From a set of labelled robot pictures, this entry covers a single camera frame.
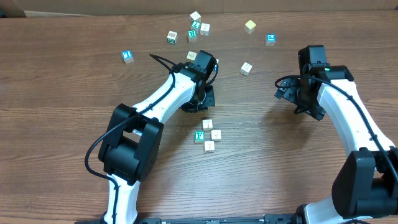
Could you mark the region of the blue bottom wooden block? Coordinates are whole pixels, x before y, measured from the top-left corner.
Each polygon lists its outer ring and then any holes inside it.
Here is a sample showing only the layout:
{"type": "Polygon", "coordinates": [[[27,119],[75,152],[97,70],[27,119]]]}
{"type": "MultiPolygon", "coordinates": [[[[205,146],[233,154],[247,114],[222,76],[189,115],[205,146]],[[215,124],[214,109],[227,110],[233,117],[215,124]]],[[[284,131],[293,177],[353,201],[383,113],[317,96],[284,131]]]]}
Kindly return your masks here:
{"type": "Polygon", "coordinates": [[[206,153],[215,151],[215,142],[214,141],[205,141],[204,142],[204,151],[206,153]]]}

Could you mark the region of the plain wooden picture block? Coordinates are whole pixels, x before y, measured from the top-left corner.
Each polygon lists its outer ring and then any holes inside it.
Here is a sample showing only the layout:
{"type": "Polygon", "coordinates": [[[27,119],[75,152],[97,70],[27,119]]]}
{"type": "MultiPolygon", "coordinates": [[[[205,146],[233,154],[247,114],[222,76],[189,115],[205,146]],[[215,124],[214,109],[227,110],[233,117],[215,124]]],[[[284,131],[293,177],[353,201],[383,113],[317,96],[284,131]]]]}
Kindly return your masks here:
{"type": "Polygon", "coordinates": [[[204,131],[211,131],[213,129],[213,121],[211,119],[204,119],[202,121],[204,131]]]}

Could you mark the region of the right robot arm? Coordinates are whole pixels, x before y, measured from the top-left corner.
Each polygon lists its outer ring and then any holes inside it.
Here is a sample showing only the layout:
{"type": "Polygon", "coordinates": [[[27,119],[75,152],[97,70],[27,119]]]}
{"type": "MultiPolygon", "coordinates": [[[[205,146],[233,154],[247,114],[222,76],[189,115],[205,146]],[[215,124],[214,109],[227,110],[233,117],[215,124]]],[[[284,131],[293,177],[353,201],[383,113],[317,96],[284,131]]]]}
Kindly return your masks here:
{"type": "Polygon", "coordinates": [[[329,115],[346,161],[329,197],[282,218],[286,223],[366,223],[396,216],[397,147],[367,111],[351,72],[344,65],[330,65],[323,45],[299,50],[298,63],[299,75],[275,81],[275,97],[295,104],[294,114],[319,121],[329,115]]]}

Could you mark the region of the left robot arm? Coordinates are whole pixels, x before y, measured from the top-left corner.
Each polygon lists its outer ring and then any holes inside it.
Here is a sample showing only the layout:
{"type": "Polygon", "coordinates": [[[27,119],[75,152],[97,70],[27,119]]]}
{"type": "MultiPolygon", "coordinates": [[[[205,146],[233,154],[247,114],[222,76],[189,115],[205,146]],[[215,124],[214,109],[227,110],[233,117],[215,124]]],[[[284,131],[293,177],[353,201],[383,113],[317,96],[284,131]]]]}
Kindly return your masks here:
{"type": "Polygon", "coordinates": [[[98,159],[109,181],[108,210],[100,223],[135,223],[140,183],[153,168],[164,124],[177,111],[196,113],[215,105],[214,56],[199,51],[193,62],[175,64],[154,56],[169,70],[167,81],[146,100],[118,105],[100,138],[98,159]]]}

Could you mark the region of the green F letter block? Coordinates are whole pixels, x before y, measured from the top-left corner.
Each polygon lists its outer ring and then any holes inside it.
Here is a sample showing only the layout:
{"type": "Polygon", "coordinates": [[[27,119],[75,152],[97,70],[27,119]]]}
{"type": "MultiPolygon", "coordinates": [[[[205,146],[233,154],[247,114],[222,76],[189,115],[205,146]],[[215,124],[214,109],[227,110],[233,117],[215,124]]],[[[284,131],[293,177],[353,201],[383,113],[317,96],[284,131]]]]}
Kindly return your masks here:
{"type": "Polygon", "coordinates": [[[195,131],[195,143],[200,143],[205,141],[204,131],[195,131]]]}

